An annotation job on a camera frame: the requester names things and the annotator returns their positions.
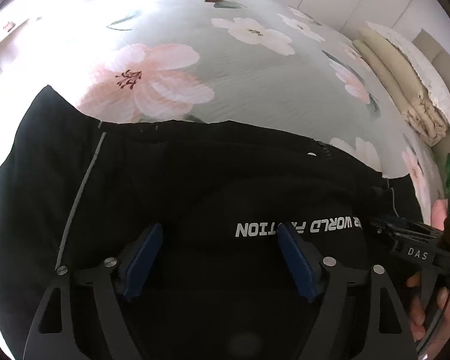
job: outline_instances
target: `blue gripper pad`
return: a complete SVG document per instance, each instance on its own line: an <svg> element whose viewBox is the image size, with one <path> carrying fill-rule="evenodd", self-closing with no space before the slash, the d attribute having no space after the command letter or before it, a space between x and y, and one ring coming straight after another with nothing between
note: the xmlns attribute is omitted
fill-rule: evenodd
<svg viewBox="0 0 450 360"><path fill-rule="evenodd" d="M128 244L121 253L115 289L126 301L131 301L142 292L163 239L162 226L154 223L147 226L138 239Z"/></svg>
<svg viewBox="0 0 450 360"><path fill-rule="evenodd" d="M305 242L289 222L277 228L278 245L293 276L298 292L309 302L324 292L322 256L309 242Z"/></svg>

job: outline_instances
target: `gray piping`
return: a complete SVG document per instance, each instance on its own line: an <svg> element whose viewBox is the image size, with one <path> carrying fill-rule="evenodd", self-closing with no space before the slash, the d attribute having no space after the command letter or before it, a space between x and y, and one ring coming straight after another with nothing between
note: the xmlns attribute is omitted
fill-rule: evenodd
<svg viewBox="0 0 450 360"><path fill-rule="evenodd" d="M75 200L72 205L72 209L70 210L70 214L68 214L67 223L65 224L65 229L63 230L62 241L60 242L60 248L58 249L58 257L56 258L55 270L60 267L63 256L63 249L65 249L65 244L67 242L68 232L70 231L70 226L72 224L73 216L75 216L75 211L77 210L78 203L80 201L80 197L82 197L83 189L85 188L85 184L87 183L88 176L92 171L92 168L97 160L98 153L100 152L100 147L102 146L102 142L104 141L105 135L107 133L104 132L100 137L97 148L95 149L94 157L90 161L90 165L88 166L87 172L83 177L82 183L80 184L80 188L78 188L77 196L75 196Z"/></svg>

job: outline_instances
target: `folded bedding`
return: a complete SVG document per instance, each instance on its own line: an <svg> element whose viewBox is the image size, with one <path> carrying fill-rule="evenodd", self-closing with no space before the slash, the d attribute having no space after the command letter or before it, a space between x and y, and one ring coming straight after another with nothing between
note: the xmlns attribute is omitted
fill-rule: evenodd
<svg viewBox="0 0 450 360"><path fill-rule="evenodd" d="M376 31L361 28L359 34L360 40L354 41L354 46L389 92L405 121L427 145L435 145L446 136L449 124L430 100L411 63Z"/></svg>

